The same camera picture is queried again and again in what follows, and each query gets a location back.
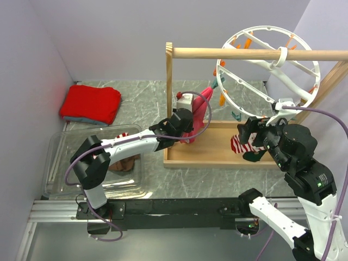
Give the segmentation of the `red white striped sock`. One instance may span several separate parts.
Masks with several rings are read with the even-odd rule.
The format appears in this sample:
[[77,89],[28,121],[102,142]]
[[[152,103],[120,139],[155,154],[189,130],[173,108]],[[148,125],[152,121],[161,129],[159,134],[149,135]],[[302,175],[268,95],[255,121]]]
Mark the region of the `red white striped sock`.
[[242,144],[239,139],[239,135],[236,134],[231,137],[231,149],[236,154],[244,154],[246,152],[260,152],[265,151],[265,148],[263,146],[257,147],[252,145],[256,138],[256,133],[252,133],[247,141],[246,144]]

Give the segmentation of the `pink sock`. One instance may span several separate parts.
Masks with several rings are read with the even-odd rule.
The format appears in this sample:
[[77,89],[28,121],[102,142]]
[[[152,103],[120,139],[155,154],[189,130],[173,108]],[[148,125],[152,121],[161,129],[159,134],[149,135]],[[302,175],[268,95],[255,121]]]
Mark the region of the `pink sock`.
[[[211,86],[205,88],[201,95],[210,101],[213,95],[213,89]],[[207,110],[207,104],[201,96],[196,96],[192,104],[192,114],[193,114],[193,130],[190,133],[184,133],[183,137],[196,135],[203,127],[203,119]]]

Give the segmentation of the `white round clip hanger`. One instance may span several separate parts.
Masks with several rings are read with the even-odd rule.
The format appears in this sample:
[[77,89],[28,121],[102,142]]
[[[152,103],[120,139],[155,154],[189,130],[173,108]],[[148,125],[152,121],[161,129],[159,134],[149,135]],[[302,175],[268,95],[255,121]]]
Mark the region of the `white round clip hanger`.
[[[240,38],[241,36],[244,36],[246,38],[245,44],[244,44],[244,49],[248,50],[250,45],[252,43],[258,44],[260,47],[265,48],[266,50],[275,50],[274,47],[272,47],[269,43],[261,40],[260,38],[254,36],[254,32],[258,31],[265,31],[265,32],[277,32],[281,33],[283,35],[286,35],[289,37],[290,40],[294,39],[297,41],[297,43],[303,47],[305,51],[310,51],[311,48],[310,46],[303,40],[301,39],[298,35],[294,34],[291,31],[288,31],[284,28],[280,27],[275,27],[275,26],[254,26],[250,28],[243,29],[233,36],[231,36],[223,45],[223,49],[232,49],[232,50],[237,50],[239,49],[238,46],[235,46],[234,43],[235,41]],[[294,65],[298,69],[302,70],[303,72],[307,73],[308,75],[312,76],[315,78],[315,83],[311,91],[305,91],[304,89],[301,89],[299,86],[297,86],[282,70],[282,66],[285,64],[287,61],[287,58],[289,57],[289,52],[292,49],[289,49],[287,45],[285,46],[280,46],[278,49],[280,51],[280,57],[275,59],[272,62],[267,62],[265,58],[262,59],[247,59],[246,61],[250,64],[255,64],[257,66],[260,66],[266,70],[268,70],[271,75],[275,76],[280,80],[290,91],[292,91],[294,94],[298,95],[301,99],[299,100],[298,103],[295,103],[295,106],[298,107],[304,107],[307,108],[309,107],[312,102],[315,100],[319,87],[320,87],[320,80],[321,80],[321,73],[320,73],[320,68],[319,68],[319,62],[318,61],[313,61],[313,68],[309,69],[305,67],[304,65],[300,64],[296,60],[290,60],[290,64]],[[239,76],[235,75],[232,73],[230,70],[226,69],[224,67],[224,63],[222,59],[218,59],[216,62],[216,67],[215,67],[215,78],[218,81],[219,84],[219,90],[221,94],[225,96],[226,102],[233,106],[237,111],[239,111],[242,114],[245,114],[247,116],[253,116],[252,113],[246,111],[243,107],[237,105],[232,97],[228,94],[227,90],[223,86],[223,83],[220,81],[220,78],[223,77],[223,75],[227,75],[230,78],[234,79],[236,83],[241,84],[242,86],[246,87],[262,99],[264,99],[266,102],[273,104],[277,101],[275,101],[273,98],[269,97],[268,95],[262,93],[258,89],[256,89],[254,86],[251,84],[247,83],[244,81],[242,78]]]

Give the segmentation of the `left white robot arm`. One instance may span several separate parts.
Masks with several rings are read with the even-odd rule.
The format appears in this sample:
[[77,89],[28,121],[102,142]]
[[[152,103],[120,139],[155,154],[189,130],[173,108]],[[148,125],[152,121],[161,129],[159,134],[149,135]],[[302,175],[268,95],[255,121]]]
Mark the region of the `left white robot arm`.
[[104,140],[92,135],[70,159],[71,165],[66,171],[65,179],[73,170],[79,180],[77,184],[89,202],[89,212],[95,218],[101,219],[109,211],[102,183],[111,164],[171,147],[176,141],[183,139],[183,133],[189,133],[192,129],[192,112],[180,108],[170,118],[133,135]]

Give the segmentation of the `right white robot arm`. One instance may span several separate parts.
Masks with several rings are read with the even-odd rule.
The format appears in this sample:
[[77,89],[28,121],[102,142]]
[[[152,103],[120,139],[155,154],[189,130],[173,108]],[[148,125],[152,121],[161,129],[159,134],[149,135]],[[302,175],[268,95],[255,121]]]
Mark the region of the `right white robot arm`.
[[280,119],[267,125],[265,119],[249,117],[239,124],[242,145],[254,137],[284,172],[284,179],[304,209],[305,228],[274,207],[261,192],[252,188],[239,196],[239,212],[261,218],[290,246],[296,260],[347,260],[347,240],[337,213],[337,187],[328,167],[314,159],[318,144],[310,130]]

